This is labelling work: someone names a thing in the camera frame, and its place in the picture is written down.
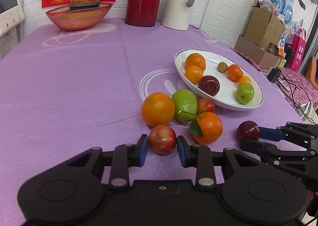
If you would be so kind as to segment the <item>orange mandarin with leaf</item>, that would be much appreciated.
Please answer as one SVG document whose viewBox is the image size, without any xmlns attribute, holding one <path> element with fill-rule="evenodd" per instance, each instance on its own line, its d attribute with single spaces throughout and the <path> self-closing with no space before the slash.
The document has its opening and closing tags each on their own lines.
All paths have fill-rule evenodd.
<svg viewBox="0 0 318 226">
<path fill-rule="evenodd" d="M 221 119 L 212 112 L 203 112 L 190 123 L 190 134 L 201 145 L 214 143 L 222 135 Z"/>
</svg>

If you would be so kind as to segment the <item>yellow-orange small orange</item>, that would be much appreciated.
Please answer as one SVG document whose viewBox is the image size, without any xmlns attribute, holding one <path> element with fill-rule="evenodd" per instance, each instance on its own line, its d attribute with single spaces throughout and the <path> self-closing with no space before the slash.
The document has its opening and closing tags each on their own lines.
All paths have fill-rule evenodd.
<svg viewBox="0 0 318 226">
<path fill-rule="evenodd" d="M 240 77 L 240 79 L 238 80 L 238 87 L 240 87 L 243 84 L 247 84 L 247 85 L 252 85 L 252 81 L 250 80 L 249 77 L 247 76 L 242 76 Z"/>
</svg>

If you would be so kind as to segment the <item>dark red plum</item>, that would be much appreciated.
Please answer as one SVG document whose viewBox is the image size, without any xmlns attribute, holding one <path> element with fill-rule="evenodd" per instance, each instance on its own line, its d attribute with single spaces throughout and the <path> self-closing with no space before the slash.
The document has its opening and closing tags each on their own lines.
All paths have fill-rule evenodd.
<svg viewBox="0 0 318 226">
<path fill-rule="evenodd" d="M 206 75 L 199 80 L 198 88 L 210 96 L 215 96 L 220 90 L 220 83 L 216 77 Z"/>
<path fill-rule="evenodd" d="M 243 139 L 258 141 L 260 139 L 259 126 L 250 120 L 241 123 L 237 128 L 236 138 L 238 141 Z"/>
</svg>

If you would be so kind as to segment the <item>red small apple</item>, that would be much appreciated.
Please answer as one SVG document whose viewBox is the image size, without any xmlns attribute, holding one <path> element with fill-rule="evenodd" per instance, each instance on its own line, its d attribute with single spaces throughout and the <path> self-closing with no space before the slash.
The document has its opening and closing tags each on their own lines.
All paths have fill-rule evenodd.
<svg viewBox="0 0 318 226">
<path fill-rule="evenodd" d="M 205 112 L 215 112 L 215 103 L 206 98 L 199 98 L 197 100 L 197 114 L 205 113 Z"/>
<path fill-rule="evenodd" d="M 149 146 L 157 154 L 167 155 L 176 147 L 176 133 L 167 125 L 157 125 L 149 133 Z"/>
</svg>

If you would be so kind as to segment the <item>green apple large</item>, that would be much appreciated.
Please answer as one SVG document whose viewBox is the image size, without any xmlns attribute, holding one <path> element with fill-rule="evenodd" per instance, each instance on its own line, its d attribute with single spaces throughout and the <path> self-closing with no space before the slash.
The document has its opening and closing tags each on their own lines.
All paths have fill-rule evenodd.
<svg viewBox="0 0 318 226">
<path fill-rule="evenodd" d="M 254 98 L 254 88 L 249 83 L 242 83 L 236 91 L 236 98 L 241 104 L 248 104 Z"/>
</svg>

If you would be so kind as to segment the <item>large orange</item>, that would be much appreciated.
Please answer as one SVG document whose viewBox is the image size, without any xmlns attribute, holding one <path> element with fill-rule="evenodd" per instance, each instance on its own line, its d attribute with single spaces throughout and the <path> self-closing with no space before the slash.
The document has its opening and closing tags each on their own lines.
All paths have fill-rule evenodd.
<svg viewBox="0 0 318 226">
<path fill-rule="evenodd" d="M 162 92 L 150 94 L 141 106 L 141 116 L 148 126 L 167 125 L 175 116 L 173 100 Z"/>
</svg>

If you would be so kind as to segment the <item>white oval plate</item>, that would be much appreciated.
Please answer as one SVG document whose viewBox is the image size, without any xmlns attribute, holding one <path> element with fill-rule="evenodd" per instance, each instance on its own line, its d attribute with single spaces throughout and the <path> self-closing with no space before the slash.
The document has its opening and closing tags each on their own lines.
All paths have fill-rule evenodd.
<svg viewBox="0 0 318 226">
<path fill-rule="evenodd" d="M 216 77 L 220 83 L 220 90 L 218 94 L 215 96 L 210 96 L 209 94 L 205 93 L 198 86 L 192 82 L 190 82 L 184 75 L 185 72 L 185 60 L 186 58 L 193 53 L 198 53 L 205 58 L 206 61 L 206 69 L 203 72 L 204 75 L 211 75 Z M 237 83 L 233 82 L 226 73 L 222 74 L 217 70 L 217 66 L 220 62 L 225 62 L 227 65 L 231 65 L 234 62 L 218 55 L 213 52 L 198 50 L 198 49 L 185 49 L 179 51 L 174 58 L 175 67 L 177 72 L 184 82 L 184 84 L 196 95 L 211 99 L 214 103 L 222 108 L 234 110 L 234 111 L 247 111 L 252 110 L 260 107 L 264 102 L 264 93 L 260 87 L 260 85 L 256 82 L 252 75 L 250 75 L 245 69 L 242 69 L 243 75 L 247 76 L 251 82 L 252 87 L 254 88 L 254 98 L 248 104 L 240 103 L 236 98 L 236 91 L 237 91 Z"/>
</svg>

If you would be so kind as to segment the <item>small mandarin on plate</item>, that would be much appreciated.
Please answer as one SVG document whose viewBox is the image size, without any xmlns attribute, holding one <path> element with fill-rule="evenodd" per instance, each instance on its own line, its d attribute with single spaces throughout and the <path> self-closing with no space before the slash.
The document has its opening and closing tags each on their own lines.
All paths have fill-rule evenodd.
<svg viewBox="0 0 318 226">
<path fill-rule="evenodd" d="M 239 79 L 243 76 L 243 72 L 237 64 L 231 64 L 227 68 L 227 75 L 232 81 L 238 82 Z"/>
</svg>

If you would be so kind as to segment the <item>purple tablecloth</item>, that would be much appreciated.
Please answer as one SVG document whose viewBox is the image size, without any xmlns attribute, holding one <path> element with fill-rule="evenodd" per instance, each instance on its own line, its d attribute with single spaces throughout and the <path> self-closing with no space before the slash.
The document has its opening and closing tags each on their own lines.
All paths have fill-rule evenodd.
<svg viewBox="0 0 318 226">
<path fill-rule="evenodd" d="M 184 87 L 174 63 L 183 49 L 230 59 L 264 93 L 254 110 L 216 108 L 223 134 L 210 145 L 213 151 L 237 148 L 235 132 L 246 120 L 269 128 L 301 122 L 262 74 L 196 27 L 133 27 L 120 19 L 69 33 L 42 26 L 1 60 L 1 225 L 23 224 L 17 193 L 29 178 L 89 148 L 111 151 L 149 133 L 141 118 L 143 98 Z"/>
</svg>

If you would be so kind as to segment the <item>flat cardboard box lower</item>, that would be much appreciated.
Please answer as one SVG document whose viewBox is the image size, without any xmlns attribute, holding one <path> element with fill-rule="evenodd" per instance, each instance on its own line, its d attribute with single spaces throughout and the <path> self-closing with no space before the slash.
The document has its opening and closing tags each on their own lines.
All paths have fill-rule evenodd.
<svg viewBox="0 0 318 226">
<path fill-rule="evenodd" d="M 250 57 L 255 64 L 264 69 L 277 67 L 282 60 L 282 58 L 268 53 L 263 48 L 260 48 L 242 36 L 238 37 L 234 49 L 244 56 Z"/>
</svg>

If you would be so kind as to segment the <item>pink shopping bag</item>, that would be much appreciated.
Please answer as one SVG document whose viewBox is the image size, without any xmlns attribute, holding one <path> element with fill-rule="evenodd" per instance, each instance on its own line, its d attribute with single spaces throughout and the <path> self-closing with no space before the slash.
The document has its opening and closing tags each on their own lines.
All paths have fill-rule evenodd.
<svg viewBox="0 0 318 226">
<path fill-rule="evenodd" d="M 298 71 L 302 63 L 304 56 L 304 50 L 306 47 L 307 32 L 304 28 L 301 28 L 298 34 L 295 34 L 292 41 L 291 50 L 294 51 L 293 57 L 289 64 L 289 68 Z"/>
</svg>

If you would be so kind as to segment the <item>tan longan fruit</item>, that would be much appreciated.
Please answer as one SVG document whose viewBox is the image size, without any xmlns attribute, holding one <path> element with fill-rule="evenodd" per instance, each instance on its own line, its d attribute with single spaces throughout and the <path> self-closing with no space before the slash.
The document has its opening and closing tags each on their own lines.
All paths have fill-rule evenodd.
<svg viewBox="0 0 318 226">
<path fill-rule="evenodd" d="M 225 62 L 220 62 L 217 67 L 218 71 L 221 73 L 227 72 L 228 65 Z"/>
</svg>

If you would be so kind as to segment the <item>orange on plate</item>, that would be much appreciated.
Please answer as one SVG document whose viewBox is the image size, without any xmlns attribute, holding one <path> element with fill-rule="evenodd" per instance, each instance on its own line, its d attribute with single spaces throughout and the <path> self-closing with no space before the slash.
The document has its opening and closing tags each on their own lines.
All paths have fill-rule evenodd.
<svg viewBox="0 0 318 226">
<path fill-rule="evenodd" d="M 206 69 L 205 58 L 199 53 L 192 53 L 192 54 L 188 55 L 188 57 L 185 60 L 184 65 L 185 65 L 186 69 L 191 65 L 199 67 L 203 72 Z"/>
</svg>

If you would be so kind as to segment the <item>orange glass bowl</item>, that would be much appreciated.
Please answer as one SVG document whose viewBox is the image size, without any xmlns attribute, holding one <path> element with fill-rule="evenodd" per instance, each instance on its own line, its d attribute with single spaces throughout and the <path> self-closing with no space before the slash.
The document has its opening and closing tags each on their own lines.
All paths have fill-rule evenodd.
<svg viewBox="0 0 318 226">
<path fill-rule="evenodd" d="M 58 7 L 46 12 L 49 20 L 64 31 L 79 31 L 94 27 L 113 7 L 112 3 L 102 2 L 98 7 L 70 9 Z"/>
</svg>

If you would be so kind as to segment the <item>white water dispenser machine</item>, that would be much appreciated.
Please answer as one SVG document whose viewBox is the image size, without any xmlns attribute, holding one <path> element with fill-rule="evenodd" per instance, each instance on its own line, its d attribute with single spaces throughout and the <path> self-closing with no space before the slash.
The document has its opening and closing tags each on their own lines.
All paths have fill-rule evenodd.
<svg viewBox="0 0 318 226">
<path fill-rule="evenodd" d="M 24 19 L 23 0 L 1 0 L 1 59 L 24 39 Z"/>
</svg>

